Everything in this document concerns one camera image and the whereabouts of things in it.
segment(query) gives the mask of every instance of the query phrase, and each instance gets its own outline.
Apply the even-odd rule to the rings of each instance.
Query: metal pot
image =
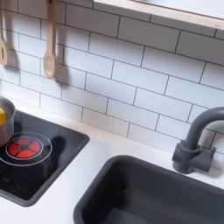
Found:
[[[2,96],[0,96],[0,108],[6,113],[6,123],[0,125],[0,147],[2,147],[10,141],[14,134],[16,108],[11,101]]]

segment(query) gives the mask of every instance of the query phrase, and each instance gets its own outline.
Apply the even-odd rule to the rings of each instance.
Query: sink basin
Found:
[[[75,224],[223,224],[224,191],[143,160],[119,156],[74,209]]]

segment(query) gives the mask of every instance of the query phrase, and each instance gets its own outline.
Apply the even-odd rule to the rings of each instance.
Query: faucet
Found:
[[[173,168],[180,173],[190,174],[196,170],[209,172],[215,148],[203,150],[198,142],[203,129],[216,121],[224,120],[224,108],[212,108],[199,115],[192,123],[186,140],[180,141],[173,153]]]

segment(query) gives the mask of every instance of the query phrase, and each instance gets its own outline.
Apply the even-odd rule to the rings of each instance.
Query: cooktop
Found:
[[[17,112],[12,139],[0,148],[0,196],[35,204],[79,154],[89,138],[77,131]]]

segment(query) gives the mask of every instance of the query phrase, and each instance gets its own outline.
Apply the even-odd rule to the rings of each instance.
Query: wooden spatula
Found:
[[[8,47],[4,41],[2,3],[3,3],[2,0],[0,0],[0,64],[7,66],[7,64],[8,64]]]
[[[56,6],[58,0],[46,0],[47,3],[47,40],[46,52],[44,57],[44,69],[48,78],[52,79],[56,71],[56,56],[55,56],[55,42],[56,42]]]

